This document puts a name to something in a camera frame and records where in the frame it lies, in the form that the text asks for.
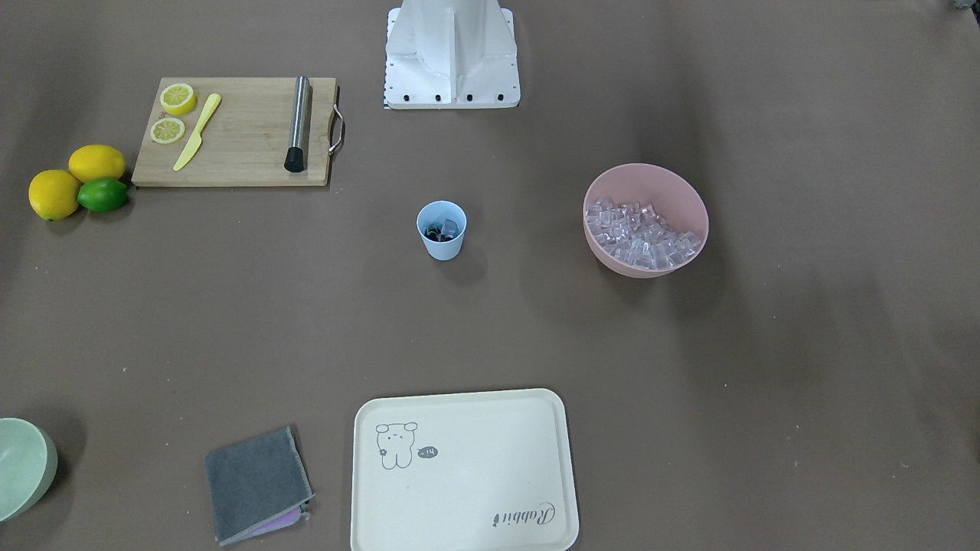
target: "bowl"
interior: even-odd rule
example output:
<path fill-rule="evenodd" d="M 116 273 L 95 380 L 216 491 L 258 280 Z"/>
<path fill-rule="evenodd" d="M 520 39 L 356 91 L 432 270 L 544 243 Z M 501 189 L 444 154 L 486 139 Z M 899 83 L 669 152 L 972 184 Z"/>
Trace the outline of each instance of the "bowl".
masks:
<path fill-rule="evenodd" d="M 23 419 L 0 419 L 0 522 L 36 503 L 57 470 L 58 452 L 43 430 Z"/>
<path fill-rule="evenodd" d="M 665 270 L 646 270 L 622 263 L 603 249 L 586 224 L 585 208 L 600 197 L 609 197 L 616 205 L 632 201 L 641 205 L 650 203 L 677 233 L 692 231 L 697 235 L 701 246 L 682 264 Z M 659 277 L 687 266 L 704 250 L 708 242 L 708 210 L 701 195 L 684 178 L 656 165 L 630 163 L 605 171 L 589 186 L 582 203 L 582 229 L 593 254 L 613 272 L 638 278 Z"/>

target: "wooden cutting board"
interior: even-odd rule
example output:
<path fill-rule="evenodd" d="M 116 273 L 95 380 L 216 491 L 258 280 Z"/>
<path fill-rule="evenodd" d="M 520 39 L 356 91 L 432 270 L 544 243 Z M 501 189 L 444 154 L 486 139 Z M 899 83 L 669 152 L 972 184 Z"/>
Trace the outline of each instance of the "wooden cutting board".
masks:
<path fill-rule="evenodd" d="M 197 106 L 177 117 L 186 132 L 175 143 L 161 145 L 150 138 L 150 126 L 168 115 L 160 105 L 164 88 L 186 82 L 194 88 Z M 295 78 L 167 77 L 153 98 L 143 131 L 132 183 L 137 186 L 326 185 L 330 171 L 330 126 L 337 98 L 336 78 L 311 78 L 310 158 L 298 174 L 282 167 L 289 147 Z M 203 143 L 183 169 L 173 163 L 197 125 L 201 108 L 212 93 L 221 104 L 201 133 Z"/>

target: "metal muddler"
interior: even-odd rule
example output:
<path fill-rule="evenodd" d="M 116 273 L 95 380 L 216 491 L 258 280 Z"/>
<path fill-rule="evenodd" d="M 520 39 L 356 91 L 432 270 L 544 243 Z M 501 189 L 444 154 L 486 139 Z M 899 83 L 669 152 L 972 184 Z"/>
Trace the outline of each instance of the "metal muddler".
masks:
<path fill-rule="evenodd" d="M 289 149 L 283 167 L 290 173 L 301 173 L 307 167 L 310 151 L 310 108 L 313 101 L 313 87 L 305 76 L 296 78 L 296 93 L 293 95 L 293 126 L 289 134 Z"/>

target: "mint green bowl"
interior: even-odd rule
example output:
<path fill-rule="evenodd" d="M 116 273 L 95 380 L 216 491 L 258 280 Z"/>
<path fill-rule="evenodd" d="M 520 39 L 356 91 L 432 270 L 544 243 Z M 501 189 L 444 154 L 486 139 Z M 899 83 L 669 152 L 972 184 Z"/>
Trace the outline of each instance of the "mint green bowl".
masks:
<path fill-rule="evenodd" d="M 0 522 L 30 508 L 58 470 L 51 438 L 23 419 L 0 419 Z"/>

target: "cartoon animal illustration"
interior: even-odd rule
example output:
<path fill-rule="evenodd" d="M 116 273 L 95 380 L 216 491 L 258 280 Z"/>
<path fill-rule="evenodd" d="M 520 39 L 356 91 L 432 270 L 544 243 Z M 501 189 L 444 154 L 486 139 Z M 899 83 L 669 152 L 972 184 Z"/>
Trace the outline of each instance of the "cartoon animal illustration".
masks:
<path fill-rule="evenodd" d="M 391 471 L 404 469 L 412 463 L 412 446 L 416 443 L 418 423 L 378 425 L 377 449 L 381 454 L 381 466 Z"/>

